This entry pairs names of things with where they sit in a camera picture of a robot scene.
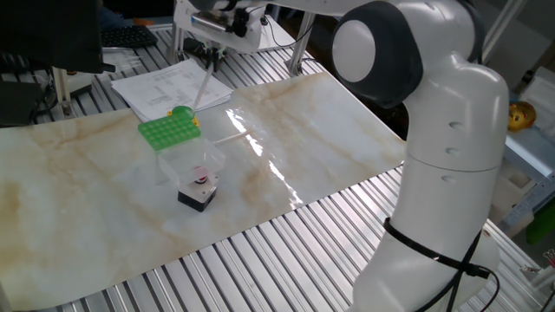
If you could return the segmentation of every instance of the keyboard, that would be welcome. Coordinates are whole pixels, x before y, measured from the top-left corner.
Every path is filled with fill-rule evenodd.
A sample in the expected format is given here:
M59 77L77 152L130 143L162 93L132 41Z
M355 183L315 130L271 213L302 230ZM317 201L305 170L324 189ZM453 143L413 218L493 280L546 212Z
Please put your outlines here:
M103 48L139 48L156 44L156 38L146 26L127 26L101 32Z

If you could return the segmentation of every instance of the marble-pattern mat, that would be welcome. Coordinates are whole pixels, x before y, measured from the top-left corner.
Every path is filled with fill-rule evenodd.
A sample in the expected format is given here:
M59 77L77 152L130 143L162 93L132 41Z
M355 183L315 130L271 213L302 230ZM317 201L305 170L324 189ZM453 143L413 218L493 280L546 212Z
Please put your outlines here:
M130 110L0 129L0 281L15 310L95 293L398 166L404 142L329 74L198 113L226 156L203 213L153 185Z

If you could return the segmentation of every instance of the cable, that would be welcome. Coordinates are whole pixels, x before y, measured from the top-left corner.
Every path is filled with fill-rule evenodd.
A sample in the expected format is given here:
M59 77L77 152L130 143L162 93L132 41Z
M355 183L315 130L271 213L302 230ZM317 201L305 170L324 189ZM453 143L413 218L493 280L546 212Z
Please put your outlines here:
M488 269L488 268L486 268L485 266L482 266L482 265L477 265L477 267L479 267L482 270L486 270L487 272L489 272L489 274L491 274L493 276L493 278L495 278L495 282L497 284L495 286L495 291L493 292L492 299L490 299L489 302L486 303L484 308L480 311L480 312L485 312L487 310L487 308L489 308L489 306L492 305L492 303L495 301L495 298L497 298L497 295L500 293L501 283L500 283L500 279L498 278L497 274L495 274L495 272L493 272L492 270L490 270L490 269Z
M552 301L553 296L555 296L555 289L552 291L552 294L547 299L547 302L544 304L544 307L539 312L545 312L545 309L547 309L547 306L549 305L549 302Z
M294 43L291 44L286 44L286 45L281 45L276 41L276 37L274 36L274 28L273 26L271 26L270 21L268 21L268 25L270 25L270 30L271 30L271 38L274 40L274 43L277 44L278 47L281 48L289 48L290 46L292 46L293 44L296 44L297 42L300 42L301 40L303 40L303 38L308 35L310 33L310 31L312 30L312 28L314 27L314 22L312 22L312 25L306 30L306 32L304 32L304 34L302 36L300 36Z

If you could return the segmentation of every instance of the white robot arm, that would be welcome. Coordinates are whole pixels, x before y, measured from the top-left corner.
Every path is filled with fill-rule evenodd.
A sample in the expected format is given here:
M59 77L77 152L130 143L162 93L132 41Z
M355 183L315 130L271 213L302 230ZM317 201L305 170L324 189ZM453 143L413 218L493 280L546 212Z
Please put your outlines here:
M229 9L234 3L264 5L189 1L202 11ZM409 112L395 213L356 279L350 310L456 309L485 286L485 278L472 277L476 270L494 270L499 263L497 245L480 231L504 150L508 89L498 74L473 63L484 39L480 19L464 0L269 3L346 13L332 51L341 82L384 107L404 103ZM208 35L217 42L228 39L214 31ZM455 264L449 266L446 259ZM460 268L468 262L483 267ZM454 269L457 263L460 270Z

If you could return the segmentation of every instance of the computer monitor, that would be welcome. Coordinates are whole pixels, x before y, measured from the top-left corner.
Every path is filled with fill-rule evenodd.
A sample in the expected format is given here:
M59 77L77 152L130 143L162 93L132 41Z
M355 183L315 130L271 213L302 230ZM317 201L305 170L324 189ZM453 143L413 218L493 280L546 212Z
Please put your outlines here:
M1 0L0 51L47 66L99 74L102 62L97 0Z

